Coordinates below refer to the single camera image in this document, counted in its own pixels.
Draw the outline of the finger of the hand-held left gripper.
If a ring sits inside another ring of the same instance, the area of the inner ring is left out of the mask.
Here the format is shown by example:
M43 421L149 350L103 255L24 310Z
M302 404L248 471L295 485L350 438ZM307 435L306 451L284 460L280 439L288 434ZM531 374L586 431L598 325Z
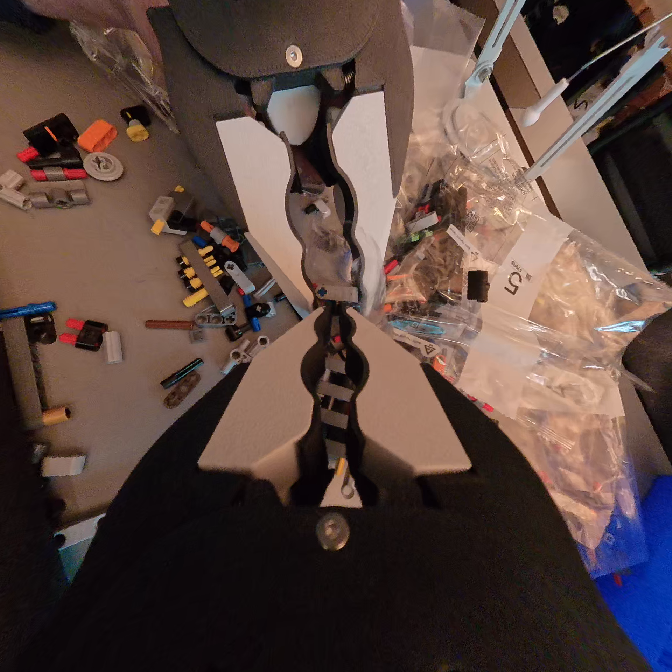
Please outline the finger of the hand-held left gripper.
M392 193L384 92L352 97L332 130L337 166L356 205L352 236L360 252L360 311L379 312L384 297L383 262L397 203Z
M247 239L300 317L313 312L304 273L304 248L288 214L294 168L285 139L241 116L216 122L240 206Z

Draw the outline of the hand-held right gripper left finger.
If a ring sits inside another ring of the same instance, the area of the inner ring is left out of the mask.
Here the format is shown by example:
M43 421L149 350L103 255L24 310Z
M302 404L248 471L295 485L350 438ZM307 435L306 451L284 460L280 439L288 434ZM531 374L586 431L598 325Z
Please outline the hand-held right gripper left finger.
M252 360L201 470L268 481L285 503L321 504L331 471L317 387L330 337L331 309L319 308Z

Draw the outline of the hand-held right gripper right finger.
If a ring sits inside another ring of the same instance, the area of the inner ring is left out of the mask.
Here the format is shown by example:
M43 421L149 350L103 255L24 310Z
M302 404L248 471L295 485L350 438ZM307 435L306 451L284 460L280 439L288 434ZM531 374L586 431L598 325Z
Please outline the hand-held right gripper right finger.
M419 479L472 462L419 360L353 308L339 314L353 384L346 454L364 505L420 501Z

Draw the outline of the pile of toy bricks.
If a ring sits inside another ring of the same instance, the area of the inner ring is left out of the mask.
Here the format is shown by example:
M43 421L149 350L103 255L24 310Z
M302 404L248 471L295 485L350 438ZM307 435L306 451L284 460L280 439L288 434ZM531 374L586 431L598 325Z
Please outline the pile of toy bricks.
M149 225L155 201L172 194L184 157L177 136L156 124L138 144L117 139L114 181L26 181L1 170L1 319L13 396L47 477L111 485L180 413L242 359L226 330L257 334L235 284L265 280L228 248Z

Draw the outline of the person's left hand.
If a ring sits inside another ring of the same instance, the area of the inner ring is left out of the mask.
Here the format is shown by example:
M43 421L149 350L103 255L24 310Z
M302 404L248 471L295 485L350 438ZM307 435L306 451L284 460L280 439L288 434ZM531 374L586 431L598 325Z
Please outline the person's left hand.
M169 1L77 1L70 21L95 28L125 29L137 34L149 46L155 33L147 11L169 6Z

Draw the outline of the flat clear empty bag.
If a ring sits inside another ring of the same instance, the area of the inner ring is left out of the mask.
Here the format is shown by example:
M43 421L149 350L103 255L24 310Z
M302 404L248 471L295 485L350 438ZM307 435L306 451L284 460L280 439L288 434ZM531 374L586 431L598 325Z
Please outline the flat clear empty bag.
M163 68L136 32L75 22L69 24L69 29L92 63L119 79L173 133L180 133L165 87Z

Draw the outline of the grey toy pulley wheel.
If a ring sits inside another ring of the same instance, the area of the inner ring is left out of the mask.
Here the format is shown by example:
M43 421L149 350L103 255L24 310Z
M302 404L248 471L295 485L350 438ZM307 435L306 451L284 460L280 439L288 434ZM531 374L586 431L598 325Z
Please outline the grey toy pulley wheel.
M98 181L116 181L124 174L122 162L109 153L89 153L83 157L82 163L88 176Z

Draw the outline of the crumpled clear bag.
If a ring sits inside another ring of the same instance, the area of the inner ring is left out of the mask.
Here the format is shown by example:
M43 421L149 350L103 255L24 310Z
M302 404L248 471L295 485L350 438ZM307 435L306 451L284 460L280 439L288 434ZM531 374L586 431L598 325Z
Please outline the crumpled clear bag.
M648 559L641 500L626 448L616 374L541 366L512 390L478 381L488 370L449 380L497 419L544 483L593 579Z

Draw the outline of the orange toy panel piece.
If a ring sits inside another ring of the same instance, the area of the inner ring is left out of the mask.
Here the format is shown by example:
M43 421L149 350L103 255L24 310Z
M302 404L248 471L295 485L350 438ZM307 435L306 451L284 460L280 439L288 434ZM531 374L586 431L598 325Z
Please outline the orange toy panel piece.
M117 128L102 119L93 122L77 139L77 144L89 153L104 152L118 137Z

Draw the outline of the numbered clear parts bag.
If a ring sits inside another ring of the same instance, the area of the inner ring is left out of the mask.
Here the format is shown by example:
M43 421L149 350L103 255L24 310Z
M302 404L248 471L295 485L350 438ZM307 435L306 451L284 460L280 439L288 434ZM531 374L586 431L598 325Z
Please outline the numbered clear parts bag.
M618 384L625 349L671 308L671 289L462 157L407 172L382 327L448 380L486 369L478 381L512 390L552 365L609 369ZM471 269L489 272L486 303L466 298Z

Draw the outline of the long grey toy beam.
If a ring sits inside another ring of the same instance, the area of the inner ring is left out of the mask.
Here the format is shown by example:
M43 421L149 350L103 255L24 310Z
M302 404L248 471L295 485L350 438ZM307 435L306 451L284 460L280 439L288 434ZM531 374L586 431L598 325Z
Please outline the long grey toy beam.
M71 548L82 542L92 540L105 518L106 513L98 513L94 516L71 522L57 529L53 535L56 547L59 551Z

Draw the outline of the blue plastic bin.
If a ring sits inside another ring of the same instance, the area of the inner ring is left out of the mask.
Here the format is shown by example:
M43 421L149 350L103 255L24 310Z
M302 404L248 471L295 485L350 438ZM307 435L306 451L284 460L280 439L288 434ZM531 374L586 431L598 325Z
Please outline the blue plastic bin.
M622 577L597 580L622 629L655 671L671 670L671 476L656 479L644 501L646 562Z

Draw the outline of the black toy frame assembly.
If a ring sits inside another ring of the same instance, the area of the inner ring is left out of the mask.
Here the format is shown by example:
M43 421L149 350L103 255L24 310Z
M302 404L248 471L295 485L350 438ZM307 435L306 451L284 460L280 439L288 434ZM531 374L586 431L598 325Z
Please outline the black toy frame assembly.
M342 473L347 462L349 416L355 386L346 373L348 350L340 335L333 335L327 346L325 370L317 386L321 431L329 469Z

